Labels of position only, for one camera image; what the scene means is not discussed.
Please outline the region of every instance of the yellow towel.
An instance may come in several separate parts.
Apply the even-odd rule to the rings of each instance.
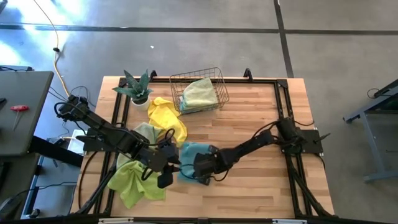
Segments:
[[[169,128],[174,128],[174,138],[177,141],[177,147],[180,147],[187,138],[187,128],[177,118],[178,116],[180,113],[175,110],[174,104],[161,97],[153,100],[148,108],[149,124],[163,128],[161,134],[164,134]]]

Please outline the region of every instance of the yellow cable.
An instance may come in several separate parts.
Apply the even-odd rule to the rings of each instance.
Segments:
[[[49,18],[49,16],[44,12],[44,10],[43,10],[43,9],[40,7],[40,5],[37,3],[37,1],[36,1],[36,0],[33,0],[33,1],[36,3],[36,5],[39,7],[39,9],[44,13],[44,15],[45,15],[45,16],[47,17],[47,19],[50,21],[51,26],[52,26],[52,28],[54,29],[55,34],[57,35],[57,49],[59,49],[59,48],[58,48],[58,44],[59,44],[58,32],[57,32],[57,30],[56,30],[54,24],[52,23],[52,21],[51,21],[51,19]],[[67,88],[67,86],[65,85],[65,82],[63,81],[63,79],[62,79],[62,77],[61,77],[61,75],[60,75],[60,72],[58,71],[58,68],[57,68],[57,62],[58,62],[57,54],[58,54],[58,53],[55,52],[55,55],[54,55],[54,63],[53,63],[54,69],[55,69],[55,72],[56,72],[57,75],[58,75],[58,78],[60,79],[60,81],[61,81],[61,83],[62,83],[63,90],[65,90],[65,93],[66,93],[67,96],[69,97],[68,88]]]

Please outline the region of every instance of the metal wire basket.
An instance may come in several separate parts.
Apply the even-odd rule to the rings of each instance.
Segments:
[[[189,108],[185,110],[180,109],[182,93],[189,84],[201,80],[202,78],[210,78],[213,84],[213,89],[217,96],[217,103],[206,106],[199,106],[196,108]],[[219,68],[207,68],[203,70],[181,73],[170,76],[170,86],[172,88],[172,96],[174,107],[181,114],[189,114],[199,111],[213,110],[221,108],[229,101],[228,91],[226,89],[223,74]]]

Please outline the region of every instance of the light green towel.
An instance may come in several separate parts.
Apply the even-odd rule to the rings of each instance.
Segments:
[[[183,108],[194,108],[218,103],[210,78],[202,78],[184,89]]]
[[[153,172],[145,181],[141,180],[144,165],[139,161],[124,164],[116,171],[108,187],[120,194],[120,199],[127,208],[133,207],[141,198],[164,200],[165,189],[157,187],[158,174]]]
[[[145,136],[150,143],[155,143],[162,129],[141,123],[134,130]],[[157,173],[152,173],[147,180],[142,181],[144,165],[139,161],[130,161],[121,154],[116,167],[118,170],[108,182],[108,187],[120,194],[120,199],[127,208],[134,206],[142,196],[149,200],[164,200],[165,189],[157,187]]]

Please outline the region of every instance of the wooden table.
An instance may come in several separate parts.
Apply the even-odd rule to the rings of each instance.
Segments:
[[[120,77],[104,77],[96,107],[96,113],[111,121],[116,92],[112,90]],[[304,80],[287,79],[295,120],[304,124],[312,122]],[[219,110],[180,116],[188,130],[187,141],[213,144],[218,148],[233,147],[247,141],[261,126],[278,119],[274,88],[269,84],[226,84],[229,102]],[[161,96],[172,101],[168,83],[150,83],[152,99]],[[119,110],[119,119],[123,106]],[[146,111],[129,108],[127,127],[133,129],[141,122],[148,122]],[[303,154],[307,184],[326,211],[333,213],[328,184],[322,162],[314,155]],[[86,164],[88,155],[82,164]],[[84,204],[100,179],[104,153],[99,152],[88,165],[82,183],[81,202]],[[166,188],[164,201],[145,198],[127,209],[115,193],[112,217],[211,217],[211,218],[293,218],[292,199],[287,177],[286,161],[277,146],[266,146],[243,157],[229,171],[222,182],[211,181],[210,186],[184,183],[177,180]],[[304,212],[303,197],[298,190],[300,208]],[[105,190],[101,212],[106,204]],[[77,191],[72,212],[78,210]]]

